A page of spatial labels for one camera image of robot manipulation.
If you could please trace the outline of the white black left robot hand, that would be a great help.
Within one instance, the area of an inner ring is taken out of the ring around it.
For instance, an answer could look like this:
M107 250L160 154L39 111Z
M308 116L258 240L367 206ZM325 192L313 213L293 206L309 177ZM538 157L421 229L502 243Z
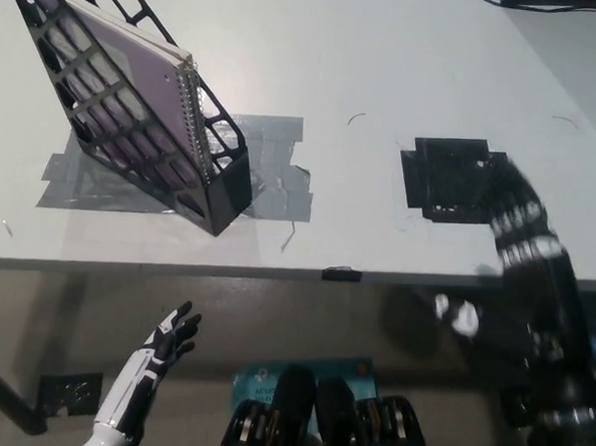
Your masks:
M160 383L180 358L195 348L202 316L189 301L160 321L132 352L103 401L95 421L133 439L145 427Z

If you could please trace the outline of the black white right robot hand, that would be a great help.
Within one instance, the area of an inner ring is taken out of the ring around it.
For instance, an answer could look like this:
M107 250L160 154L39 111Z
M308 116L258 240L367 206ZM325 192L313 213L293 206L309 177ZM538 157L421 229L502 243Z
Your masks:
M591 372L588 321L566 247L544 202L512 162L491 175L480 198L501 263L503 304L438 293L436 319L457 335L523 364L534 382Z

